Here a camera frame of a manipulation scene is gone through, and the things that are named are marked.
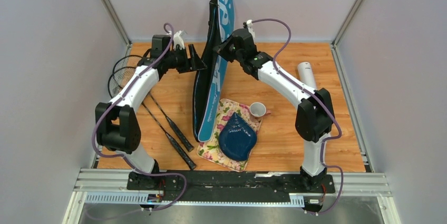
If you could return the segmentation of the blue sport racket bag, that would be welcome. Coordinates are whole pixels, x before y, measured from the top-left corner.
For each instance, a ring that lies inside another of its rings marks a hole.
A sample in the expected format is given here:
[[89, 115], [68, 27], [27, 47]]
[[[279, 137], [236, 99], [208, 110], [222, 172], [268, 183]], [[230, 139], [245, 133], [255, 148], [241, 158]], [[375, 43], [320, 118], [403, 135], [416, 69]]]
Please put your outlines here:
[[225, 41], [234, 29], [234, 0], [210, 0], [208, 34], [201, 55], [207, 68], [196, 72], [192, 93], [193, 136], [199, 143], [212, 136], [227, 71], [227, 61], [213, 48]]

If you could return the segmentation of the grey shuttlecock tube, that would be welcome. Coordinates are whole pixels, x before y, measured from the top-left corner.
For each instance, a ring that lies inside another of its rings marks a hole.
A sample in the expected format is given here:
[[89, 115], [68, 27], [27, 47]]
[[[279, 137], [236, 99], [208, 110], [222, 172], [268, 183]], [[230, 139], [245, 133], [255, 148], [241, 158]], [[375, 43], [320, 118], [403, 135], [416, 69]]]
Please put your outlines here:
[[315, 81], [312, 66], [309, 62], [301, 62], [300, 64], [298, 64], [297, 71], [298, 71], [299, 79], [302, 83], [304, 83], [307, 86], [310, 86], [314, 89], [317, 89], [317, 84]]

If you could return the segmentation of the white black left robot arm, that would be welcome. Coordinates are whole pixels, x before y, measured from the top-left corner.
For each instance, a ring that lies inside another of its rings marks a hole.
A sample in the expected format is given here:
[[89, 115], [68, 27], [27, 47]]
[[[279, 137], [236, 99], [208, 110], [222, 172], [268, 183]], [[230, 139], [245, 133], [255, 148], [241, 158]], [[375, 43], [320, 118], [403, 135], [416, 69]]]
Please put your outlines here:
[[194, 45], [185, 45], [184, 34], [177, 31], [154, 35], [151, 48], [141, 57], [126, 85], [109, 102], [100, 102], [95, 108], [95, 151], [98, 146], [114, 151], [115, 157], [122, 157], [135, 173], [141, 174], [140, 181], [149, 190], [160, 185], [161, 175], [157, 161], [141, 144], [138, 108], [168, 70], [189, 73], [207, 67]]

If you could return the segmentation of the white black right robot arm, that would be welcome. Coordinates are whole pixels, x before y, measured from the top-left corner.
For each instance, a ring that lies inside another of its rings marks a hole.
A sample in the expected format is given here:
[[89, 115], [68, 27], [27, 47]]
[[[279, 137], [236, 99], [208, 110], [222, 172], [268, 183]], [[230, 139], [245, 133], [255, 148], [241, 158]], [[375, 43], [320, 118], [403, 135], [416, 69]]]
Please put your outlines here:
[[293, 105], [295, 128], [304, 140], [300, 184], [308, 192], [319, 188], [327, 174], [323, 164], [324, 142], [330, 137], [335, 120], [330, 93], [308, 86], [283, 71], [272, 56], [257, 49], [246, 28], [235, 30], [213, 51], [228, 62], [237, 61], [246, 74], [269, 85]]

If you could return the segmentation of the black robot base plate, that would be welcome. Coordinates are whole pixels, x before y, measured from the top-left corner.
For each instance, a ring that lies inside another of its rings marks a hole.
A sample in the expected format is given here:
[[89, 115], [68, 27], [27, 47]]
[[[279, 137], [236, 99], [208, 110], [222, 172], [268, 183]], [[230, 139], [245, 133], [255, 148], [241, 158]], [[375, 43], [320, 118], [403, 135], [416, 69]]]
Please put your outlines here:
[[161, 192], [165, 201], [285, 203], [291, 193], [335, 193], [332, 176], [308, 186], [299, 173], [267, 174], [232, 171], [181, 171], [150, 177], [136, 172], [128, 175], [128, 190]]

